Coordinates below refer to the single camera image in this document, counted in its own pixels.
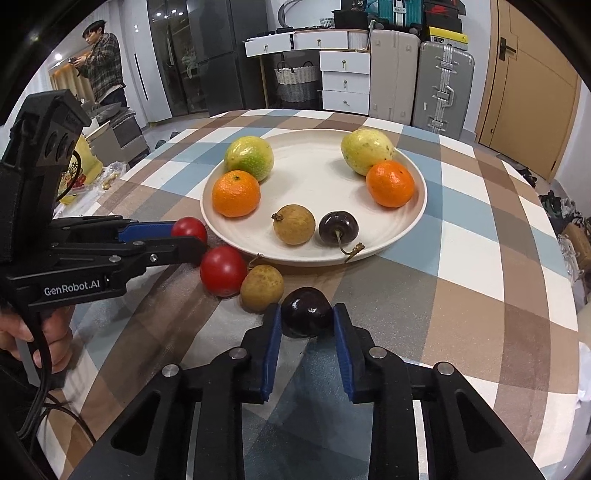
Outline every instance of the yellow packaging bag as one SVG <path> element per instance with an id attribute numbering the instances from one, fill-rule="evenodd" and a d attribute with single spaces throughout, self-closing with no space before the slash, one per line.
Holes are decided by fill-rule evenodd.
<path id="1" fill-rule="evenodd" d="M 72 185 L 72 189 L 77 189 L 85 185 L 91 184 L 103 170 L 103 164 L 100 162 L 98 158 L 96 158 L 92 154 L 88 142 L 82 135 L 78 139 L 78 143 L 76 144 L 75 150 L 78 152 L 78 155 L 80 155 L 80 159 L 82 160 L 82 169 L 80 171 L 78 179 L 75 181 L 74 185 Z M 72 178 L 76 176 L 77 167 L 78 161 L 76 160 L 76 157 L 72 155 L 72 159 L 70 160 L 70 166 L 61 176 L 60 186 L 57 189 L 58 195 L 60 195 L 66 189 L 66 187 L 72 181 Z M 69 205 L 72 203 L 72 201 L 74 201 L 75 198 L 76 194 L 66 195 L 60 201 L 65 205 Z"/>

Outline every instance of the basket handle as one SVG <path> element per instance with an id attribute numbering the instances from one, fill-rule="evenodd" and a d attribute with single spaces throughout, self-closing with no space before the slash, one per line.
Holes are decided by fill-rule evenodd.
<path id="1" fill-rule="evenodd" d="M 286 61 L 281 60 L 280 62 L 277 63 L 277 71 L 279 72 L 279 65 L 283 64 L 284 68 L 288 68 L 291 69 L 291 72 L 294 73 L 294 68 L 287 63 Z"/>

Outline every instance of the tangerine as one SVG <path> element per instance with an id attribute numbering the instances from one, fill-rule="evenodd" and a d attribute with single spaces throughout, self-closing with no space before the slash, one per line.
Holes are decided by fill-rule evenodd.
<path id="1" fill-rule="evenodd" d="M 235 218 L 248 215 L 261 201 L 261 188 L 255 177 L 242 170 L 232 170 L 216 180 L 212 204 L 217 213 Z"/>
<path id="2" fill-rule="evenodd" d="M 373 199 L 384 207 L 401 207 L 413 197 L 415 190 L 413 176 L 404 165 L 394 160 L 385 160 L 371 167 L 365 184 Z"/>

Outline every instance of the dark cherry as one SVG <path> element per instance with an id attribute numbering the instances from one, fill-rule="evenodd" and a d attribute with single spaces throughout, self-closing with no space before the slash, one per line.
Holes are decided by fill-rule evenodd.
<path id="1" fill-rule="evenodd" d="M 359 235 L 357 220 L 349 212 L 343 210 L 324 215 L 318 224 L 318 233 L 325 244 L 339 247 L 347 255 L 345 262 L 351 260 L 365 248 L 364 244 L 357 244 L 351 252 L 346 252 L 343 249 L 343 245 L 351 243 Z"/>
<path id="2" fill-rule="evenodd" d="M 283 335 L 291 338 L 315 337 L 332 328 L 332 307 L 317 288 L 298 288 L 281 303 L 281 326 Z"/>

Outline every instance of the plate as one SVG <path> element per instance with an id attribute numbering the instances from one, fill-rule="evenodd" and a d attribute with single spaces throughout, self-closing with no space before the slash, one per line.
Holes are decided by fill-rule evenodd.
<path id="1" fill-rule="evenodd" d="M 349 132 L 340 130 L 298 130 L 266 138 L 275 156 L 271 174 L 261 183 L 261 203 L 246 217 L 226 218 L 212 206 L 212 189 L 225 173 L 223 162 L 206 179 L 201 211 L 212 231 L 223 241 L 250 255 L 297 266 L 319 267 L 342 264 L 345 255 L 320 240 L 318 228 L 308 243 L 291 247 L 273 231 L 271 215 L 281 207 L 296 203 L 312 212 L 316 226 L 334 210 L 346 210 L 359 224 L 358 242 L 365 249 L 351 261 L 370 257 L 406 235 L 421 219 L 427 205 L 427 186 L 417 166 L 403 153 L 396 160 L 405 164 L 414 178 L 413 198 L 403 207 L 389 209 L 374 202 L 365 179 L 345 163 L 340 143 Z"/>

